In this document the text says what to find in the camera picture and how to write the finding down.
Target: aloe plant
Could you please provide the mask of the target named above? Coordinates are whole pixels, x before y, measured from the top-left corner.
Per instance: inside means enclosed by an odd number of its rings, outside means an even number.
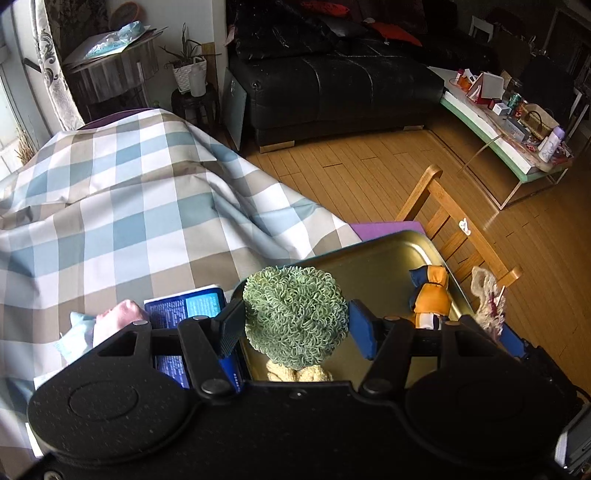
[[[203,61],[203,57],[201,55],[195,55],[195,52],[201,44],[198,41],[191,40],[187,38],[187,24],[183,24],[183,36],[181,38],[183,43],[183,52],[182,53],[175,53],[173,51],[167,50],[166,45],[164,47],[160,47],[169,55],[176,57],[178,60],[171,60],[166,65],[172,65],[174,68],[178,69],[180,67],[184,67],[185,65],[191,65],[194,59],[199,59]]]

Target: small box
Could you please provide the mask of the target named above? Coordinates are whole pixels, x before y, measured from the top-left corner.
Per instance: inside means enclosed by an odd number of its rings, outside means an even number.
[[[505,103],[499,102],[492,108],[492,112],[497,115],[509,115],[511,109]]]
[[[514,118],[507,117],[503,126],[503,130],[518,142],[523,143],[530,138],[530,132]]]

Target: blue and beige checkered blanket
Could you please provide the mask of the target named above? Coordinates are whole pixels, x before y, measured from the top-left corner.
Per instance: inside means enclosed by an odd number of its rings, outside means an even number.
[[[98,314],[359,241],[349,225],[162,110],[56,135],[0,182],[0,471],[33,459],[33,379],[70,312]]]

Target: wooden chair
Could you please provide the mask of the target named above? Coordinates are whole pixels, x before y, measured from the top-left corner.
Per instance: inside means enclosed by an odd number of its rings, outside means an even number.
[[[459,226],[458,230],[445,242],[440,249],[441,256],[445,261],[457,252],[457,250],[469,241],[475,248],[475,252],[468,257],[461,266],[453,273],[456,280],[461,283],[472,274],[472,267],[480,266],[486,263],[489,270],[497,278],[497,285],[499,287],[509,287],[515,280],[517,280],[522,273],[521,267],[516,266],[509,270],[503,261],[496,254],[492,245],[482,234],[480,229],[468,218],[466,212],[457,204],[457,202],[445,191],[439,183],[439,178],[443,170],[437,165],[431,165],[414,188],[410,197],[402,207],[402,210],[396,217],[397,222],[405,220],[414,220],[429,195],[439,203],[439,209],[433,217],[427,222],[425,226],[425,233],[429,239],[433,239],[443,228],[446,222],[451,218],[456,226],[464,219],[467,221],[470,234],[466,235]]]

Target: small stool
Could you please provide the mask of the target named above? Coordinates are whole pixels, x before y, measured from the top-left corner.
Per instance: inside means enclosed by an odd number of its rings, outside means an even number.
[[[180,118],[186,120],[186,109],[195,110],[197,117],[197,127],[206,131],[208,134],[212,134],[215,126],[219,122],[220,116],[220,105],[217,97],[217,92],[213,86],[208,83],[206,91],[201,97],[194,97],[191,92],[181,93],[176,89],[170,96],[170,105],[173,109],[173,113],[178,115]],[[207,125],[203,123],[203,117],[201,115],[201,107],[205,109],[207,114]]]

